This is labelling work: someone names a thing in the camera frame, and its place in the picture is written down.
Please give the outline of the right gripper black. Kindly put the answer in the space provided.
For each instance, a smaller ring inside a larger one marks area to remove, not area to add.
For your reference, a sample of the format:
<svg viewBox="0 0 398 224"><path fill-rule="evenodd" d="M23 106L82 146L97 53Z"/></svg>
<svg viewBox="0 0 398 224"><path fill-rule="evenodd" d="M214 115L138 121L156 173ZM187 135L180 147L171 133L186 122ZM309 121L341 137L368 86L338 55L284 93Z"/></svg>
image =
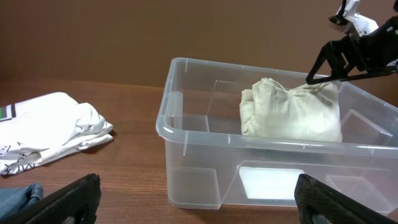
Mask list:
<svg viewBox="0 0 398 224"><path fill-rule="evenodd" d="M382 26L367 36L361 37L359 46L353 39L332 40L321 49L314 66L305 81L309 85L332 82L346 82L358 79L359 75L348 74L354 67L368 73L394 73L397 65L397 16L388 19ZM331 68L329 77L314 78L327 61Z"/></svg>

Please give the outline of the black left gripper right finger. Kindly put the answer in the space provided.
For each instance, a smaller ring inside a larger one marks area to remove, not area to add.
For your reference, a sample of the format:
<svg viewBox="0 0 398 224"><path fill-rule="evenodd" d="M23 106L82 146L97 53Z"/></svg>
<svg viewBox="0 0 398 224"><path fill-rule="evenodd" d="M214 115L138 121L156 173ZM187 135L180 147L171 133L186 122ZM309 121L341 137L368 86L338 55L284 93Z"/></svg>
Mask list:
<svg viewBox="0 0 398 224"><path fill-rule="evenodd" d="M301 224L397 224L308 174L298 176L294 197Z"/></svg>

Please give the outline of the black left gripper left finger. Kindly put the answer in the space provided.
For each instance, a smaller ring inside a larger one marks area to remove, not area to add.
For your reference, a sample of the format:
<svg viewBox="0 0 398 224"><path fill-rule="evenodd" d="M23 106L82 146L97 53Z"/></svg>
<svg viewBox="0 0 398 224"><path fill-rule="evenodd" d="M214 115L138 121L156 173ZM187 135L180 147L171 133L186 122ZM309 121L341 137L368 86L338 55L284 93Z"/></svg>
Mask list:
<svg viewBox="0 0 398 224"><path fill-rule="evenodd" d="M97 174L88 174L2 220L1 223L94 224L100 200L100 177Z"/></svg>

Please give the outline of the cream cloth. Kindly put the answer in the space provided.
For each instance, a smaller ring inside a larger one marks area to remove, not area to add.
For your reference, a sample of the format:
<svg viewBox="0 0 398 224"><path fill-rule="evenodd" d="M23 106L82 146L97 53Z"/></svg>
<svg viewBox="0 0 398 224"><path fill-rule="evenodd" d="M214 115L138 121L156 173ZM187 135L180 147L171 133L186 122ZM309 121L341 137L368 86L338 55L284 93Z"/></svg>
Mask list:
<svg viewBox="0 0 398 224"><path fill-rule="evenodd" d="M286 89L263 78L241 92L241 133L277 139L341 142L338 88L334 83Z"/></svg>

